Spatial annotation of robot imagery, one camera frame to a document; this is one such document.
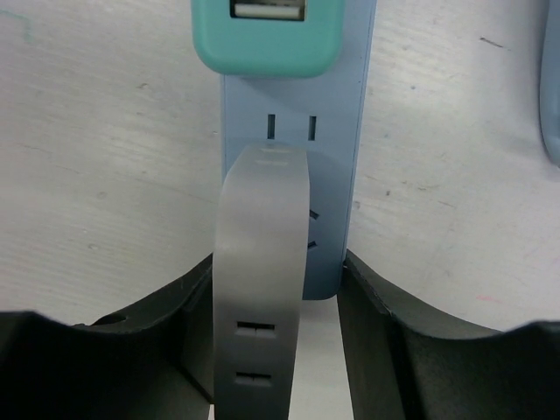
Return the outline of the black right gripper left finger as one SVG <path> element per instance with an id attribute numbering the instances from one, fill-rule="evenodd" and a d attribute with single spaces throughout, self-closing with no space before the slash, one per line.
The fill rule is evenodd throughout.
<path id="1" fill-rule="evenodd" d="M 4 419 L 206 419 L 212 261 L 92 325 L 1 315 Z"/>

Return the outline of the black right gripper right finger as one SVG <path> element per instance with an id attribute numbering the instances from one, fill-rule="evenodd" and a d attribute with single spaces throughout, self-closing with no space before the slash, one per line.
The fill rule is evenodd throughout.
<path id="1" fill-rule="evenodd" d="M 348 253 L 337 296 L 357 419 L 556 419 L 559 324 L 506 332 L 441 311 Z"/>

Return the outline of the white plug adapter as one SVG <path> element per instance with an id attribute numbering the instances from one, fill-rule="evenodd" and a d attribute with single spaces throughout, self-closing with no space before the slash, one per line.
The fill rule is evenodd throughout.
<path id="1" fill-rule="evenodd" d="M 304 150 L 249 145 L 225 177 L 212 274 L 217 419 L 289 416 L 309 210 Z"/>

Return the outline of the teal usb charger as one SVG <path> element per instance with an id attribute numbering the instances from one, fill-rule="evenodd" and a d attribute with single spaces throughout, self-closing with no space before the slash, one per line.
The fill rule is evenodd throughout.
<path id="1" fill-rule="evenodd" d="M 192 41 L 218 74 L 308 78 L 342 44 L 344 1 L 192 1 Z"/>

